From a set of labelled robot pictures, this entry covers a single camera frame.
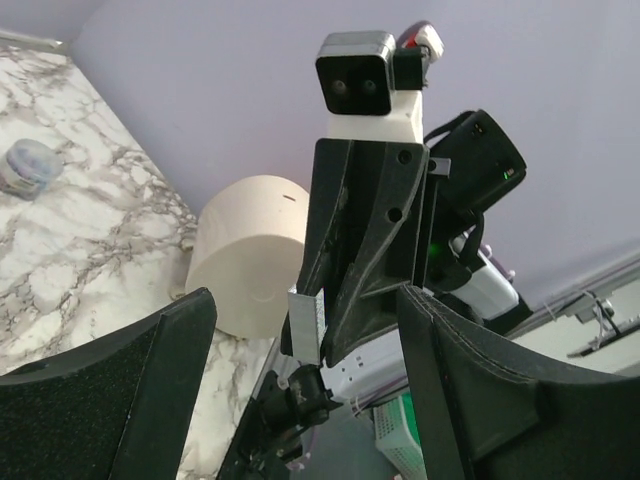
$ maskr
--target camera lens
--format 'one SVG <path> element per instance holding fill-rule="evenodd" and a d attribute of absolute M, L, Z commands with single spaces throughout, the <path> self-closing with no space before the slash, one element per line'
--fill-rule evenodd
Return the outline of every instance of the camera lens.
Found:
<path fill-rule="evenodd" d="M 364 83 L 362 84 L 362 91 L 366 95 L 373 95 L 374 93 L 376 93 L 377 89 L 378 87 L 376 87 L 375 82 L 372 80 L 365 80 Z"/>
<path fill-rule="evenodd" d="M 342 80 L 334 81 L 331 84 L 331 89 L 336 95 L 343 96 L 347 94 L 347 85 Z"/>

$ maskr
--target black camera module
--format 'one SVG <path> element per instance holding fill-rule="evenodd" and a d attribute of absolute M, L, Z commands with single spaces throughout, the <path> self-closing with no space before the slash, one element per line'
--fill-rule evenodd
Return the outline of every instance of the black camera module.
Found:
<path fill-rule="evenodd" d="M 388 115 L 391 95 L 384 60 L 327 57 L 316 62 L 327 108 L 336 115 Z"/>
<path fill-rule="evenodd" d="M 486 212 L 517 187 L 527 165 L 484 110 L 464 112 L 447 127 L 447 135 L 431 146 L 430 153 L 433 158 L 451 160 L 449 179 L 438 186 L 440 207 L 434 228 L 452 238 L 474 225 L 477 212 Z"/>
<path fill-rule="evenodd" d="M 327 109 L 336 115 L 388 115 L 394 50 L 393 37 L 384 32 L 327 37 L 316 60 Z"/>

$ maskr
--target black padded panel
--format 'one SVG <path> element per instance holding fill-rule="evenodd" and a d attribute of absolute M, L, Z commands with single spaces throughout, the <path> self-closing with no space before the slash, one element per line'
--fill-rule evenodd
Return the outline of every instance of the black padded panel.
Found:
<path fill-rule="evenodd" d="M 425 408 L 433 401 L 432 392 L 426 391 L 433 384 L 423 373 L 439 357 L 455 397 L 449 412 L 454 423 L 460 420 L 461 451 L 468 453 L 476 479 L 640 478 L 640 378 L 544 357 L 465 320 L 417 288 L 403 289 L 398 303 L 421 437 L 429 438 L 430 429 L 439 425 Z M 501 437 L 493 448 L 472 444 L 490 446 L 495 440 L 491 435 Z M 423 443 L 432 471 L 444 471 L 435 465 L 446 456 L 442 448 Z M 473 478 L 434 476 L 425 464 L 430 480 Z"/>
<path fill-rule="evenodd" d="M 0 478 L 107 479 L 117 458 L 113 478 L 173 480 L 215 319 L 200 290 L 0 377 Z"/>

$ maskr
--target metal rod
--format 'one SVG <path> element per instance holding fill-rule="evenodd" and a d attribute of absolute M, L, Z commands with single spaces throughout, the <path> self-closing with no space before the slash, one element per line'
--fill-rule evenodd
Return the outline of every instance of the metal rod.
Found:
<path fill-rule="evenodd" d="M 69 55 L 69 44 L 58 40 L 33 37 L 21 33 L 0 30 L 0 44 L 38 52 Z"/>

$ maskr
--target marble countertop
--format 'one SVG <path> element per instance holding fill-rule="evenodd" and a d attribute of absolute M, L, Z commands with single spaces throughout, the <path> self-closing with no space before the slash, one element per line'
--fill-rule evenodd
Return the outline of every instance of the marble countertop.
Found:
<path fill-rule="evenodd" d="M 64 172 L 34 202 L 0 194 L 0 374 L 171 302 L 195 218 L 82 73 L 0 47 L 0 152 L 55 149 Z M 180 480 L 215 478 L 269 341 L 216 332 Z"/>

